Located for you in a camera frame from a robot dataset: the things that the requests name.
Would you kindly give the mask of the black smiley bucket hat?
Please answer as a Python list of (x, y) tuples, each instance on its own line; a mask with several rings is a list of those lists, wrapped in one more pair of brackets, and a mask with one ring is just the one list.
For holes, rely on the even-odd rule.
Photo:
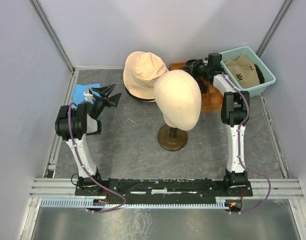
[(154, 98), (153, 99), (144, 99), (144, 98), (140, 98), (140, 97), (137, 97), (137, 96), (134, 96), (132, 95), (129, 90), (125, 87), (125, 91), (126, 93), (133, 99), (137, 100), (137, 101), (140, 101), (140, 100), (155, 100)]

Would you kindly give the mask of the beige mannequin head stand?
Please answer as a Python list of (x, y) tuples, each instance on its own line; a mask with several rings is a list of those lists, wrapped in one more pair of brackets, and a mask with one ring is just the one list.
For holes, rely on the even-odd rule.
[(159, 145), (170, 152), (182, 149), (200, 117), (202, 94), (197, 81), (183, 70), (163, 74), (153, 89), (165, 125), (157, 134)]

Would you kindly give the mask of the wooden compartment tray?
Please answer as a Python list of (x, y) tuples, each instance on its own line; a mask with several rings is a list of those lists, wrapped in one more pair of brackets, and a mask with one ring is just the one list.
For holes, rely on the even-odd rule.
[[(220, 65), (220, 60), (211, 60), (209, 64), (209, 59), (206, 57), (204, 62), (208, 65), (207, 72), (208, 76), (193, 76), (195, 80), (203, 79), (207, 84), (207, 93), (201, 94), (201, 112), (217, 112), (222, 108), (223, 95), (222, 93), (212, 85), (211, 80), (216, 74), (220, 73), (222, 67)], [(171, 63), (171, 70), (181, 70), (181, 66), (185, 66), (186, 62)]]

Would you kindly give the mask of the beige bucket hat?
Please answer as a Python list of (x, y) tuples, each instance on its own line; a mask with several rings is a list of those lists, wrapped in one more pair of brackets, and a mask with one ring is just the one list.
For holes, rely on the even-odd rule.
[(155, 99), (154, 86), (169, 70), (164, 61), (152, 52), (132, 52), (125, 61), (123, 83), (128, 91), (142, 99)]

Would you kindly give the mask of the pink bucket hat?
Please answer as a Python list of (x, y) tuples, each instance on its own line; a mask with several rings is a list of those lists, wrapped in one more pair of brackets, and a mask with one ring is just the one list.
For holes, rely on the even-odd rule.
[(140, 102), (143, 102), (143, 103), (155, 103), (156, 100), (155, 99), (141, 99)]

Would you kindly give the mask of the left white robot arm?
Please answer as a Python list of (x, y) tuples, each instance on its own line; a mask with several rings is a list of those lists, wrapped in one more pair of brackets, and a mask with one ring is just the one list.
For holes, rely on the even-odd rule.
[(92, 195), (99, 195), (104, 189), (104, 183), (92, 160), (86, 136), (100, 134), (100, 114), (105, 108), (118, 105), (122, 94), (111, 96), (115, 87), (115, 83), (85, 87), (78, 92), (80, 101), (72, 101), (69, 105), (60, 107), (55, 121), (55, 132), (69, 146), (78, 167), (78, 179), (74, 185), (78, 189), (86, 187)]

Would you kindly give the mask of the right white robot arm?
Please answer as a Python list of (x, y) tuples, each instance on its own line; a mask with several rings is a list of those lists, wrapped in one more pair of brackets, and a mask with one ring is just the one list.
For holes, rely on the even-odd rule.
[(188, 60), (180, 69), (197, 78), (200, 86), (210, 82), (223, 96), (220, 118), (227, 130), (228, 161), (222, 189), (227, 195), (233, 196), (248, 183), (244, 133), (250, 116), (250, 95), (248, 91), (242, 91), (232, 83), (221, 61), (221, 54), (210, 53), (206, 60)]

